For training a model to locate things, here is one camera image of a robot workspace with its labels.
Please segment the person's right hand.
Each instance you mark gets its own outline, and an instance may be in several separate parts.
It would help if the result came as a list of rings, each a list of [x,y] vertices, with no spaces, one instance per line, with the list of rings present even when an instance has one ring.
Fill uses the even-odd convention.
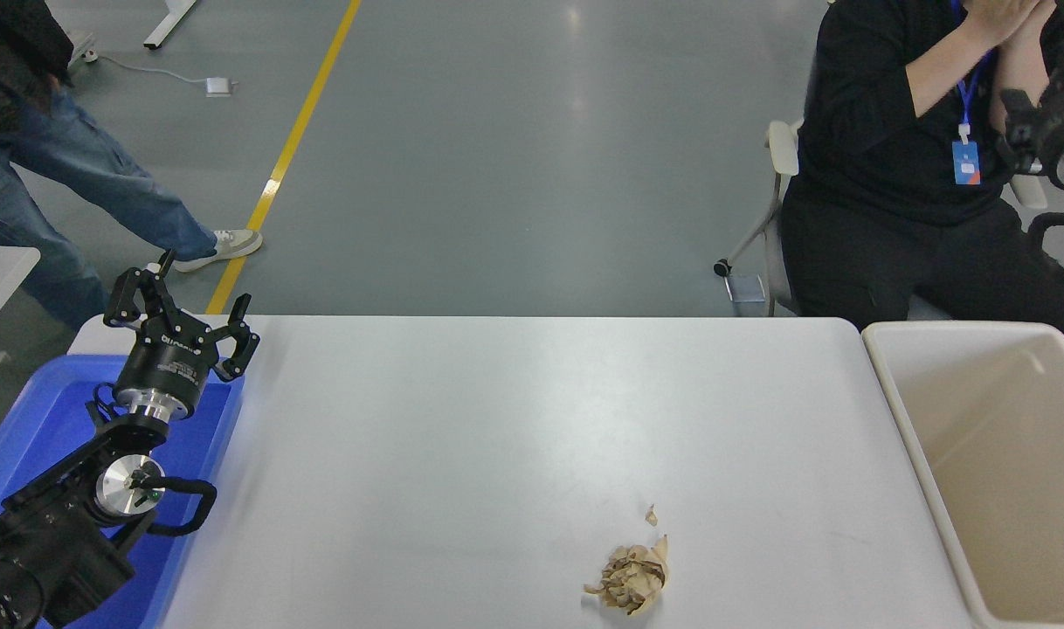
[[[967,1],[962,29],[975,43],[994,48],[1010,38],[1040,1]]]

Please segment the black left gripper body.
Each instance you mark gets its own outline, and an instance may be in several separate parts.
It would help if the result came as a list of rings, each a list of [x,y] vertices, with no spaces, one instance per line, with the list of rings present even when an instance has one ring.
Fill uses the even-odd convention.
[[[210,370],[207,351],[202,348],[211,330],[207,322],[178,314],[173,325],[156,316],[132,322],[116,319],[115,326],[136,333],[115,382],[116,405],[130,411],[142,405],[194,411]]]

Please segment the person's left hand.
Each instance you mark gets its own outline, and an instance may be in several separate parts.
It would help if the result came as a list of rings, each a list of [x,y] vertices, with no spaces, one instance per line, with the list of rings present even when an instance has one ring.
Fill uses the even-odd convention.
[[[1040,34],[1051,19],[1058,4],[1055,1],[1020,1],[1020,21],[1018,27],[1002,43],[1003,51],[1018,51],[1031,47],[1040,47]]]

